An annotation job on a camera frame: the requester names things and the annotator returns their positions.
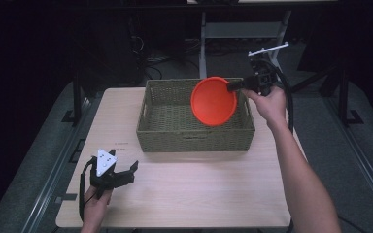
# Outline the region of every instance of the human arm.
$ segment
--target human arm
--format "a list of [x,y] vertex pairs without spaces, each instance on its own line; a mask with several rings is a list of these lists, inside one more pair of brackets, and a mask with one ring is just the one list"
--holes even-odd
[[94,196],[95,192],[96,187],[91,185],[85,194],[84,224],[81,233],[99,232],[107,205],[111,200],[112,190],[105,190],[99,200]]
[[243,90],[253,99],[275,139],[284,192],[296,232],[341,232],[332,200],[306,161],[287,126],[284,92],[271,87],[264,97]]

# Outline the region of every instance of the light wood tabletop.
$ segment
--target light wood tabletop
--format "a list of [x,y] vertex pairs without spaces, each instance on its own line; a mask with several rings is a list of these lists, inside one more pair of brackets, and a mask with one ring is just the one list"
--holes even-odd
[[[144,91],[143,87],[105,91],[67,194],[79,193],[80,173],[98,149],[115,149],[115,172],[128,170],[136,160],[139,168],[134,183],[114,190],[104,227],[288,226],[274,139],[253,101],[255,134],[248,151],[142,152],[136,128]],[[59,227],[82,226],[78,204],[79,198],[62,202],[56,219]]]

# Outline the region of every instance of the human hand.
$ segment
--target human hand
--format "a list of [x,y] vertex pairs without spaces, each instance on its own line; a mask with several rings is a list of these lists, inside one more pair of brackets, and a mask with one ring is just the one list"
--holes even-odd
[[95,195],[96,187],[91,185],[85,194],[84,224],[81,232],[99,232],[107,205],[111,201],[112,190],[105,190],[99,200]]
[[252,99],[259,114],[266,119],[268,127],[271,129],[282,124],[287,125],[286,120],[286,96],[282,89],[271,86],[271,93],[261,96],[252,90],[242,89],[242,92]]

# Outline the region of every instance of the wicker basket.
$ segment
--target wicker basket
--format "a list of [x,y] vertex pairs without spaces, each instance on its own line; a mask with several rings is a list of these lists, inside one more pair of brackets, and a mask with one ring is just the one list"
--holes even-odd
[[249,149],[255,128],[247,97],[238,91],[232,118],[221,126],[206,126],[195,118],[190,106],[191,93],[200,81],[147,82],[137,127],[143,152]]

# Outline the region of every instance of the forearm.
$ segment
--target forearm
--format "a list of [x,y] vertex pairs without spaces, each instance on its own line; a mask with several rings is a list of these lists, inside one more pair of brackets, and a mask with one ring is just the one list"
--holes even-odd
[[284,125],[270,125],[288,209],[297,232],[340,232],[332,200]]
[[105,190],[101,198],[98,200],[94,196],[96,188],[90,186],[85,194],[85,208],[84,208],[84,223],[81,229],[82,233],[99,232],[107,211],[107,205],[112,196],[112,190]]

